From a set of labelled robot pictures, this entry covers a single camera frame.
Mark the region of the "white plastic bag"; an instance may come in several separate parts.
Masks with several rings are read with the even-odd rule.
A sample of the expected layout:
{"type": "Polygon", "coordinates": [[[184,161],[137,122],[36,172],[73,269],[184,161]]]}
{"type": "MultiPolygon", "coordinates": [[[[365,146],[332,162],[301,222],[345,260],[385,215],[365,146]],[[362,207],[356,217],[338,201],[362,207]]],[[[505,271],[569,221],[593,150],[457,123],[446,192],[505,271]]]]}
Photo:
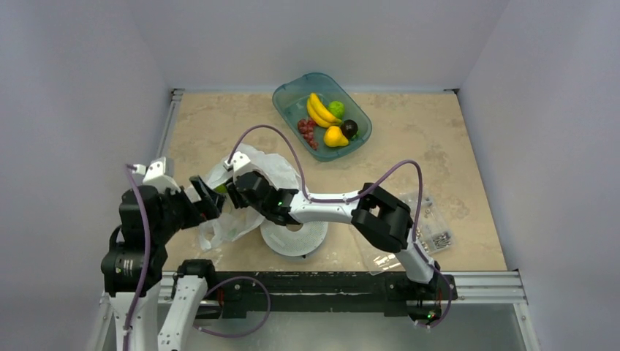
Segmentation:
{"type": "MultiPolygon", "coordinates": [[[[298,171],[280,154],[267,154],[244,143],[237,147],[236,154],[241,153],[251,162],[250,171],[262,173],[272,186],[285,189],[298,189],[301,177],[298,171]]],[[[260,191],[247,192],[250,181],[238,177],[226,169],[227,159],[218,164],[207,174],[206,184],[225,196],[222,212],[216,219],[208,220],[199,226],[198,242],[205,252],[221,246],[225,242],[236,241],[243,235],[258,228],[265,217],[256,211],[251,201],[258,200],[260,191]]]]}

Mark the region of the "red fake grape bunch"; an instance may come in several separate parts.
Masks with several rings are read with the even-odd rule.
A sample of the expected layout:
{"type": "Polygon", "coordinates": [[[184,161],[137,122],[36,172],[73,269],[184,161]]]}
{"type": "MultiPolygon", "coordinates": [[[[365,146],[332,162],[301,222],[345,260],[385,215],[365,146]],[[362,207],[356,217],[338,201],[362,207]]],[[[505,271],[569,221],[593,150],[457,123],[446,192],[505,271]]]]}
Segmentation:
{"type": "Polygon", "coordinates": [[[318,142],[314,137],[315,126],[316,123],[312,119],[301,119],[297,123],[298,132],[301,134],[309,147],[316,151],[318,149],[318,142]]]}

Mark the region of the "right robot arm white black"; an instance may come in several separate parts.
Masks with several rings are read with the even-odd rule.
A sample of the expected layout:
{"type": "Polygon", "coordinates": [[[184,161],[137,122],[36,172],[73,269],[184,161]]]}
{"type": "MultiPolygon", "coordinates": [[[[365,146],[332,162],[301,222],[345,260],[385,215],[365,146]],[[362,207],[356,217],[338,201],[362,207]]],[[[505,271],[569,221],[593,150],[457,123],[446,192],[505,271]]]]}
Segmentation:
{"type": "Polygon", "coordinates": [[[309,222],[352,225],[374,248],[392,253],[405,269],[414,294],[427,298],[439,288],[439,266],[422,251],[416,238],[416,217],[403,201],[380,186],[366,183],[353,200],[309,200],[299,189],[276,188],[257,171],[229,179],[228,195],[236,208],[250,207],[269,222],[301,227],[309,222]]]}

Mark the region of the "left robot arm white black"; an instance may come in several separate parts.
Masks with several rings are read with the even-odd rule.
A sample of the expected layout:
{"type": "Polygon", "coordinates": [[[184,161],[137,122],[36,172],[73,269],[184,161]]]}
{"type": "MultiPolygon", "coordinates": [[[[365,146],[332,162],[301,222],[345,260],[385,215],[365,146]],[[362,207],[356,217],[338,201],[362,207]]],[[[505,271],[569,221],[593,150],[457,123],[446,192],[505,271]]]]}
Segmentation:
{"type": "Polygon", "coordinates": [[[121,223],[101,263],[118,350],[184,350],[200,302],[217,292],[213,263],[185,260],[173,277],[170,309],[163,325],[158,324],[166,243],[180,230],[218,218],[225,202],[201,177],[190,181],[200,198],[195,203],[184,190],[160,192],[134,181],[121,197],[121,223]]]}

